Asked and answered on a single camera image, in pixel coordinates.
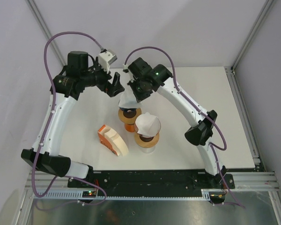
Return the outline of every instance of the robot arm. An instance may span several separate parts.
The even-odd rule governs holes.
[[[191,128],[185,133],[186,139],[196,145],[203,159],[207,173],[215,176],[218,174],[216,159],[210,148],[213,124],[202,116],[193,106],[177,92],[171,72],[163,65],[152,68],[142,58],[136,59],[124,72],[130,72],[132,78],[128,85],[131,87],[137,102],[148,98],[153,91],[168,99],[187,119]],[[215,121],[217,114],[214,110],[207,111],[201,107],[188,94],[187,97],[199,106],[204,114]]]
[[[37,170],[39,171],[59,177],[69,176],[84,179],[88,174],[89,166],[59,155],[60,143],[68,116],[80,93],[86,87],[97,86],[110,97],[124,91],[119,82],[118,73],[114,75],[113,82],[109,82],[111,79],[110,64],[116,60],[113,52],[105,51],[100,53],[96,60],[92,58],[93,66],[91,67],[88,66],[88,57],[87,52],[70,52],[68,54],[68,65],[53,79],[56,89],[55,110],[52,114],[53,95],[51,94],[44,123],[36,141],[30,150],[24,149],[22,151],[21,157],[32,166],[36,151],[39,145],[42,146],[37,159]],[[40,143],[50,115],[52,115],[51,122],[44,141]]]

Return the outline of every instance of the white table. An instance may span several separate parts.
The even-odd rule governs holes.
[[[129,77],[122,69],[121,83]],[[223,67],[178,67],[177,80],[188,94],[208,110],[218,113],[216,123],[223,132],[228,149],[218,151],[227,168],[254,168],[249,145]],[[60,155],[94,167],[94,170],[158,170],[203,169],[204,164],[195,146],[184,137],[190,128],[186,119],[158,93],[143,101],[142,112],[158,116],[160,140],[151,154],[141,152],[133,134],[124,129],[118,118],[119,95],[109,98],[97,87],[86,88],[69,116],[63,135]],[[115,129],[126,142],[129,153],[117,157],[100,142],[97,130],[106,124]],[[223,146],[216,129],[213,141]]]

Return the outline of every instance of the white forearm tube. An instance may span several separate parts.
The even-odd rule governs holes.
[[[202,108],[192,97],[190,97],[181,87],[180,91],[183,91],[187,97],[192,100],[194,104],[198,106],[198,108],[204,113],[207,114],[207,110]],[[181,96],[173,84],[173,78],[168,78],[165,81],[165,85],[160,87],[157,92],[168,99],[187,119],[188,123],[191,127],[195,127],[199,124],[199,121],[204,120],[204,116],[202,116],[194,107],[183,97]],[[216,175],[218,173],[216,167],[216,159],[214,154],[209,146],[211,142],[211,138],[206,141],[206,144],[197,146],[199,153],[203,159],[205,170],[207,173],[211,175]]]
[[[32,148],[36,152],[38,145],[41,144],[41,154],[48,152],[49,156],[58,156],[60,152],[60,143],[67,123],[67,119],[73,106],[76,104],[77,101],[72,97],[65,97],[64,94],[56,93],[55,112],[52,116],[50,125],[45,135],[44,142],[40,143],[41,136],[44,132],[45,124],[48,121],[48,117],[51,112],[52,101],[53,95],[50,95],[50,102],[46,113],[46,117],[44,119],[41,130],[37,136],[37,139],[32,145]],[[71,161],[71,166],[66,176],[84,179],[88,173],[88,170],[89,167],[87,165]]]

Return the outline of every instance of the orange object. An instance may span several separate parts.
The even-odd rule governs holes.
[[[126,131],[133,133],[135,131],[134,124],[125,124],[125,129]]]
[[[121,136],[111,127],[103,125],[98,130],[100,143],[112,151],[115,155],[127,155],[129,150]]]

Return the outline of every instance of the wall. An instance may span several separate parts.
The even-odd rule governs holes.
[[[281,0],[275,4],[236,72],[260,151],[281,186]]]
[[[45,38],[23,0],[0,1],[0,224],[9,224],[30,167],[21,159],[40,129],[50,83],[43,63]],[[52,74],[60,70],[49,54]]]
[[[177,67],[230,66],[265,0],[36,0],[52,34],[83,31],[118,55],[121,68],[135,48],[164,49]],[[74,49],[98,54],[85,37],[61,37],[62,53]],[[135,54],[151,65],[168,60],[151,50]]]

